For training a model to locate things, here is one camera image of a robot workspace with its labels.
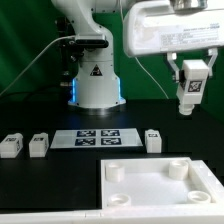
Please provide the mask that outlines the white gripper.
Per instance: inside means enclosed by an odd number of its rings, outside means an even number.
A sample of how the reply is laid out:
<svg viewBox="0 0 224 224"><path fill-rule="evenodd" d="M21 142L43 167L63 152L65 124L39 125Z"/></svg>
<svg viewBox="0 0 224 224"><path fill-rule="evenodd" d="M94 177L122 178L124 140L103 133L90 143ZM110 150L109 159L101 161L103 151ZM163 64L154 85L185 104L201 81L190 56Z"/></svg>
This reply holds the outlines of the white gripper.
<svg viewBox="0 0 224 224"><path fill-rule="evenodd" d="M224 46L224 0L208 0L201 11L175 12L169 0L142 1L134 4L123 24L123 47L129 57L167 53L173 80L180 82L182 71L177 54L198 49L207 51L208 77L218 49Z"/></svg>

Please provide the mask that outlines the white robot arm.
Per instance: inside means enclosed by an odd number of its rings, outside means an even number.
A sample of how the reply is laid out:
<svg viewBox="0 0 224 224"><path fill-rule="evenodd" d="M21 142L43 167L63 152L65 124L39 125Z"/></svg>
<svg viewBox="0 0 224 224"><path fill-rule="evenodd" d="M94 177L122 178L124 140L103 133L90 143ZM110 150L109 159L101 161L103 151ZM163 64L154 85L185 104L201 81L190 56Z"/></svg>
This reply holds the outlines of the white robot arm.
<svg viewBox="0 0 224 224"><path fill-rule="evenodd" d="M126 10L123 49L139 58L165 54L178 83L179 112L202 100L219 47L224 46L224 0L51 0L71 23L68 38L78 61L72 81L74 107L105 111L126 103L114 72L113 35L95 13Z"/></svg>

